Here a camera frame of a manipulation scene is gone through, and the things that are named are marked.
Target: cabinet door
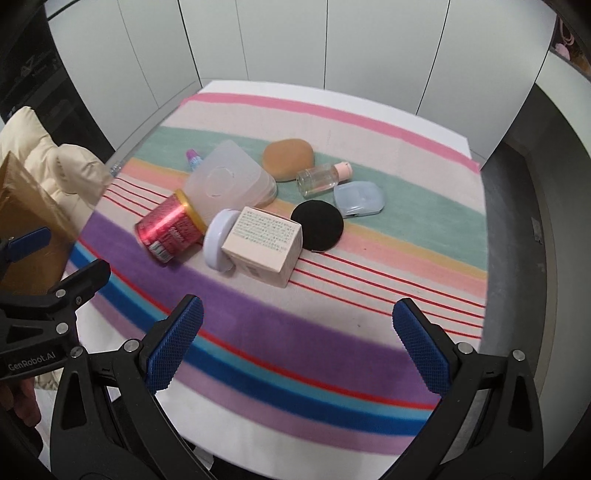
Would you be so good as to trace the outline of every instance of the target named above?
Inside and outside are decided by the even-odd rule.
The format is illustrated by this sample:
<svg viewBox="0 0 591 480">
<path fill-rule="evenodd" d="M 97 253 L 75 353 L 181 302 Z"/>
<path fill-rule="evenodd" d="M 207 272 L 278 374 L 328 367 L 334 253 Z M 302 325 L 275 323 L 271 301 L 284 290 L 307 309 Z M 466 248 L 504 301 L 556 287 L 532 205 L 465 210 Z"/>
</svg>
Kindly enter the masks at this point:
<svg viewBox="0 0 591 480">
<path fill-rule="evenodd" d="M 76 90 L 117 149 L 157 109 L 117 0 L 80 0 L 49 26 Z"/>
<path fill-rule="evenodd" d="M 123 21 L 158 106 L 198 81 L 176 0 L 119 0 Z"/>
<path fill-rule="evenodd" d="M 322 88 L 326 0 L 237 0 L 249 80 Z"/>
<path fill-rule="evenodd" d="M 326 89 L 417 113 L 449 0 L 329 0 Z"/>
<path fill-rule="evenodd" d="M 248 80 L 235 0 L 180 0 L 201 78 Z"/>
<path fill-rule="evenodd" d="M 451 0 L 418 114 L 488 159 L 534 84 L 555 21 L 539 0 Z"/>
</svg>

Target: human hand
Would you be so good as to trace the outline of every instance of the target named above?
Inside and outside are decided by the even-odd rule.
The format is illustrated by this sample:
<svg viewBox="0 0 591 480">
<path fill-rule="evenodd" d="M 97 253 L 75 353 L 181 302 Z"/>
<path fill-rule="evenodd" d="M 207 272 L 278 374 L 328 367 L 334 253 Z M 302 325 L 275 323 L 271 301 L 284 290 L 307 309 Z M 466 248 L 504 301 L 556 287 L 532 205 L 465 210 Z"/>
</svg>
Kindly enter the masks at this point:
<svg viewBox="0 0 591 480">
<path fill-rule="evenodd" d="M 14 413 L 28 427 L 34 427 L 41 421 L 34 383 L 34 378 L 27 378 L 11 388 L 6 383 L 0 382 L 0 406 L 4 410 L 14 408 Z"/>
</svg>

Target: striped blanket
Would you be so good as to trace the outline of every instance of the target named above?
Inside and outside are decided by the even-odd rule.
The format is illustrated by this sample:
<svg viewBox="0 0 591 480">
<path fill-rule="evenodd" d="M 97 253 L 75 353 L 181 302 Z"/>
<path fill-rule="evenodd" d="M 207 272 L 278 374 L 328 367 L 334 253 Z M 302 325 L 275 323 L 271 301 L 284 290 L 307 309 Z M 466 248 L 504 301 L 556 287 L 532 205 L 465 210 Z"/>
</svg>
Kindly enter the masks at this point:
<svg viewBox="0 0 591 480">
<path fill-rule="evenodd" d="M 335 248 L 303 251 L 289 285 L 208 269 L 198 245 L 166 266 L 134 224 L 181 187 L 185 152 L 234 140 L 260 161 L 271 141 L 303 138 L 316 164 L 350 161 L 376 183 L 382 213 L 348 219 Z M 321 197 L 329 202 L 332 194 Z M 302 202 L 278 184 L 269 211 Z M 111 264 L 84 307 L 89 350 L 117 348 L 164 318 L 186 294 L 203 327 L 158 399 L 180 433 L 206 450 L 276 478 L 377 478 L 438 402 L 392 328 L 411 297 L 455 341 L 478 347 L 486 298 L 486 217 L 478 166 L 464 138 L 412 115 L 321 90 L 213 82 L 139 147 L 108 188 L 69 268 Z"/>
</svg>

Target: pink stripe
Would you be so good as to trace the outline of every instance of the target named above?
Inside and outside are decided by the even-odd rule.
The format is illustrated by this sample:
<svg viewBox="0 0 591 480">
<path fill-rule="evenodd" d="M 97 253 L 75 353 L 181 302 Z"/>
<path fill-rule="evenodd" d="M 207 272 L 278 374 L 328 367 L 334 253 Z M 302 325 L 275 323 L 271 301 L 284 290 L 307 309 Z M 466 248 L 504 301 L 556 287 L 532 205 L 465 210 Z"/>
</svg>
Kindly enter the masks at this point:
<svg viewBox="0 0 591 480">
<path fill-rule="evenodd" d="M 137 162 L 131 160 L 121 173 L 129 175 L 136 180 L 141 180 L 146 183 L 151 183 L 171 192 L 180 189 L 184 186 L 187 180 L 187 174 L 180 171 L 166 171 L 164 168 L 150 168 L 149 164 L 139 165 Z"/>
<path fill-rule="evenodd" d="M 191 100 L 207 103 L 240 103 L 243 105 L 285 110 L 288 112 L 307 113 L 322 118 L 336 120 L 338 122 L 356 125 L 357 127 L 365 128 L 382 135 L 399 138 L 406 143 L 427 150 L 447 160 L 459 163 L 475 173 L 480 172 L 480 167 L 477 162 L 446 145 L 442 145 L 435 140 L 431 140 L 404 128 L 373 118 L 368 118 L 366 116 L 357 115 L 356 113 L 344 112 L 342 110 L 336 110 L 321 105 L 313 105 L 311 103 L 297 102 L 295 100 L 256 95 L 240 95 L 237 93 L 197 93 L 184 100 L 182 105 Z"/>
</svg>

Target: green stripe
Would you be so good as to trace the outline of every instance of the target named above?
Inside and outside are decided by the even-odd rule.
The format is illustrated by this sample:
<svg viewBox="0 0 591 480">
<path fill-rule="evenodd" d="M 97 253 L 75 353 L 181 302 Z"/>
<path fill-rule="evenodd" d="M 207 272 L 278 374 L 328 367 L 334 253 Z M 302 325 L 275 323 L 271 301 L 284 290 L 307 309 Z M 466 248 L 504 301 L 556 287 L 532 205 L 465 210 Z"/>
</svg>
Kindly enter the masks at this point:
<svg viewBox="0 0 591 480">
<path fill-rule="evenodd" d="M 193 148 L 205 158 L 223 140 L 232 139 L 254 160 L 269 142 L 218 132 L 158 127 L 135 157 L 162 167 L 189 171 L 185 152 Z M 339 158 L 316 153 L 317 165 L 337 163 Z M 372 168 L 353 164 L 355 180 L 369 180 L 385 193 L 387 201 L 378 215 L 349 219 L 388 236 L 427 248 L 486 270 L 486 217 L 431 190 Z M 295 205 L 304 201 L 295 182 L 278 183 L 278 197 Z M 317 197 L 334 203 L 331 192 Z"/>
</svg>

